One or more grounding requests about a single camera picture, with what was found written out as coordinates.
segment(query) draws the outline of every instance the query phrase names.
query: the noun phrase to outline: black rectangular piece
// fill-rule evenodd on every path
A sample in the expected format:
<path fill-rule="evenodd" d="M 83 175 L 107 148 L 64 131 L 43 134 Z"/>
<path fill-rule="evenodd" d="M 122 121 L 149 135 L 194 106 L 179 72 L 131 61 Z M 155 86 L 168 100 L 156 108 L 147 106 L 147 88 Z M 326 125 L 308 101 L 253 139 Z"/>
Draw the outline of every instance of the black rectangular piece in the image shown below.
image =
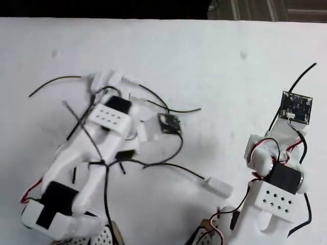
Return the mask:
<path fill-rule="evenodd" d="M 52 181 L 41 197 L 40 203 L 44 205 L 36 224 L 48 229 L 57 212 L 63 215 L 72 215 L 72 203 L 78 191 Z"/>
<path fill-rule="evenodd" d="M 158 120 L 162 133 L 177 134 L 177 132 L 180 132 L 180 124 L 177 116 L 158 113 Z"/>
<path fill-rule="evenodd" d="M 296 194 L 301 181 L 301 172 L 283 164 L 275 163 L 270 174 L 264 180 L 289 193 Z"/>
<path fill-rule="evenodd" d="M 283 91 L 279 117 L 291 118 L 302 124 L 309 124 L 312 107 L 312 98 Z"/>

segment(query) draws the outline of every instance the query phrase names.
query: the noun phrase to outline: cable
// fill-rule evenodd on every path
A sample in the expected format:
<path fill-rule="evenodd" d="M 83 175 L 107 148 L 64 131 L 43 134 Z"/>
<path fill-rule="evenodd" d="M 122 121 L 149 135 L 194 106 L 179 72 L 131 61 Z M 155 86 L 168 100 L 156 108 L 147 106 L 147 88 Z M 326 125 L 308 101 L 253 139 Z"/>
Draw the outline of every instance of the cable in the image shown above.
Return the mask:
<path fill-rule="evenodd" d="M 190 174 L 192 174 L 192 175 L 194 175 L 196 177 L 199 177 L 200 179 L 203 179 L 204 180 L 204 177 L 203 176 L 201 176 L 201 175 L 199 175 L 199 174 L 197 174 L 197 173 L 195 173 L 195 172 L 193 172 L 193 171 L 191 171 L 191 170 L 189 170 L 189 169 L 187 169 L 187 168 L 185 168 L 183 166 L 179 166 L 179 165 L 176 165 L 176 164 L 173 164 L 173 163 L 165 163 L 165 162 L 162 162 L 162 163 L 151 163 L 151 164 L 149 164 L 147 166 L 144 166 L 143 169 L 148 168 L 148 167 L 153 167 L 153 166 L 172 166 L 172 167 L 180 168 L 180 169 L 185 170 L 185 171 L 189 172 Z"/>
<path fill-rule="evenodd" d="M 308 217 L 308 221 L 306 221 L 306 222 L 298 225 L 297 227 L 294 227 L 292 230 L 290 230 L 290 232 L 288 233 L 288 236 L 287 237 L 289 237 L 290 235 L 292 235 L 294 232 L 298 231 L 299 229 L 303 228 L 304 226 L 307 226 L 312 221 L 311 207 L 310 207 L 309 198 L 308 198 L 308 195 L 307 195 L 306 192 L 304 193 L 304 196 L 305 196 L 306 203 L 307 203 L 307 208 L 308 208 L 308 216 L 309 216 Z"/>
<path fill-rule="evenodd" d="M 152 93 L 155 97 L 157 97 L 157 99 L 160 100 L 161 103 L 163 103 L 163 105 L 165 106 L 165 109 L 167 110 L 167 114 L 170 114 L 170 109 L 168 108 L 167 104 L 163 101 L 163 99 L 159 97 L 158 94 L 153 92 L 150 88 L 147 88 L 146 86 L 143 86 L 142 84 L 138 84 L 138 86 L 145 89 L 146 91 Z"/>
<path fill-rule="evenodd" d="M 296 79 L 296 81 L 293 83 L 293 85 L 292 85 L 292 87 L 288 90 L 288 92 L 289 93 L 291 93 L 292 91 L 293 91 L 293 89 L 295 88 L 295 86 L 298 84 L 298 82 L 301 80 L 301 78 L 305 75 L 305 74 L 307 74 L 307 72 L 309 71 L 309 70 L 311 70 L 314 66 L 316 66 L 316 62 L 315 63 L 313 63 L 311 66 L 309 66 L 297 79 Z M 277 110 L 277 112 L 276 112 L 276 115 L 275 115 L 275 117 L 274 117 L 274 119 L 272 120 L 272 122 L 271 122 L 271 124 L 270 124 L 270 126 L 269 126 L 269 128 L 268 128 L 268 131 L 271 131 L 271 129 L 272 129 L 272 126 L 274 125 L 274 123 L 275 123 L 275 121 L 276 121 L 276 119 L 277 119 L 277 117 L 278 117 L 278 114 L 279 114 L 279 111 L 280 111 L 280 109 L 281 109 L 281 107 L 279 107 L 278 108 L 278 110 Z"/>
<path fill-rule="evenodd" d="M 307 151 L 308 151 L 308 145 L 307 145 L 306 139 L 303 136 L 303 134 L 291 124 L 290 119 L 287 120 L 287 124 L 291 127 L 291 129 L 293 129 L 297 133 L 298 137 L 303 142 L 303 153 L 302 153 L 302 156 L 301 156 L 301 158 L 299 160 L 299 163 L 302 164 L 304 158 L 306 157 Z"/>
<path fill-rule="evenodd" d="M 204 233 L 199 237 L 199 239 L 198 239 L 198 241 L 196 242 L 195 245 L 198 245 L 199 242 L 202 240 L 202 238 L 204 238 L 207 234 L 209 234 L 210 232 L 213 232 L 213 231 L 215 231 L 215 230 L 212 229 L 212 230 L 209 230 L 209 231 L 204 232 Z"/>
<path fill-rule="evenodd" d="M 216 228 L 216 226 L 214 225 L 213 221 L 214 221 L 214 217 L 216 215 L 218 215 L 220 213 L 220 211 L 218 211 L 217 213 L 213 214 L 211 217 L 210 217 L 210 226 L 217 232 L 217 234 L 220 236 L 220 239 L 221 239 L 221 243 L 220 245 L 224 245 L 224 235 L 223 233 L 218 229 Z"/>
<path fill-rule="evenodd" d="M 269 137 L 269 138 L 263 138 L 263 139 L 259 140 L 257 143 L 255 143 L 255 144 L 253 145 L 251 151 L 250 151 L 250 157 L 252 158 L 252 153 L 254 152 L 255 148 L 257 148 L 260 144 L 262 144 L 262 143 L 263 143 L 264 141 L 266 141 L 266 140 L 272 140 L 272 141 L 274 141 L 274 142 L 276 143 L 276 145 L 277 145 L 277 149 L 278 149 L 277 162 L 279 162 L 279 158 L 280 158 L 280 156 L 281 156 L 281 149 L 280 149 L 280 147 L 279 147 L 278 142 L 277 142 L 274 138 L 271 138 L 271 137 Z"/>
<path fill-rule="evenodd" d="M 292 151 L 295 147 L 302 143 L 302 140 L 299 140 L 297 143 L 294 143 L 285 149 L 286 152 Z"/>
<path fill-rule="evenodd" d="M 92 142 L 93 146 L 95 147 L 97 153 L 99 154 L 100 159 L 102 160 L 102 155 L 101 152 L 99 150 L 99 148 L 97 147 L 96 143 L 94 142 L 94 140 L 92 139 L 92 137 L 90 136 L 89 132 L 86 130 L 86 128 L 84 127 L 81 119 L 78 118 L 78 115 L 73 111 L 73 109 L 71 108 L 71 106 L 67 103 L 67 101 L 63 101 L 64 106 L 71 112 L 71 114 L 74 116 L 74 118 L 78 121 L 79 126 L 83 129 L 83 131 L 86 133 L 87 137 L 90 139 L 90 141 Z"/>
<path fill-rule="evenodd" d="M 105 86 L 103 88 L 100 88 L 96 93 L 100 93 L 101 91 L 106 90 L 107 88 L 111 88 L 111 89 L 115 90 L 118 93 L 118 96 L 122 97 L 122 92 L 114 86 Z"/>
<path fill-rule="evenodd" d="M 63 77 L 58 77 L 58 78 L 54 78 L 46 83 L 44 83 L 43 85 L 41 85 L 40 87 L 38 87 L 34 92 L 32 92 L 30 95 L 29 95 L 29 98 L 32 97 L 36 92 L 38 92 L 41 88 L 43 88 L 44 86 L 46 86 L 47 84 L 53 82 L 53 81 L 56 81 L 56 80 L 59 80 L 59 79 L 64 79 L 64 78 L 82 78 L 81 76 L 63 76 Z"/>
<path fill-rule="evenodd" d="M 157 104 L 157 103 L 155 103 L 153 101 L 147 100 L 147 102 L 152 103 L 152 104 L 154 104 L 154 105 L 156 105 L 156 106 L 158 106 L 160 108 L 167 109 L 165 106 L 161 106 L 161 105 L 159 105 L 159 104 Z M 178 110 L 173 110 L 173 109 L 169 109 L 169 110 L 172 111 L 172 112 L 177 112 L 177 113 L 190 113 L 190 112 L 201 111 L 202 108 L 198 108 L 198 109 L 194 109 L 194 110 L 189 110 L 189 111 L 178 111 Z"/>

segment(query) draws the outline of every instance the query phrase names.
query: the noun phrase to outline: black circuit board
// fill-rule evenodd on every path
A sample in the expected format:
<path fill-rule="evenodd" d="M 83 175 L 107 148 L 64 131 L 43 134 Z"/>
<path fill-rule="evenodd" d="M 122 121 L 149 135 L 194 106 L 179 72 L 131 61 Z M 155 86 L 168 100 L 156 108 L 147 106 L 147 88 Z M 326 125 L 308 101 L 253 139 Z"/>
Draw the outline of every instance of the black circuit board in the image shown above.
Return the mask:
<path fill-rule="evenodd" d="M 302 124 L 309 124 L 312 107 L 312 98 L 283 91 L 279 117 L 291 118 Z"/>

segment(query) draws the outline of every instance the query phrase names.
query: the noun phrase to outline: white connector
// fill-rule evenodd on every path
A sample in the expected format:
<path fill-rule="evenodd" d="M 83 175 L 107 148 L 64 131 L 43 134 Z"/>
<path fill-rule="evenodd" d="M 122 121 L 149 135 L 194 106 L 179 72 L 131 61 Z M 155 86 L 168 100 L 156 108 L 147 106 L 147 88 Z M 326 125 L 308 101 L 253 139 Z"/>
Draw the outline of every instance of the white connector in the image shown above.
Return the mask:
<path fill-rule="evenodd" d="M 225 183 L 224 181 L 218 180 L 215 177 L 206 177 L 204 179 L 204 183 L 204 187 L 224 199 L 229 198 L 233 191 L 233 187 L 231 185 Z"/>

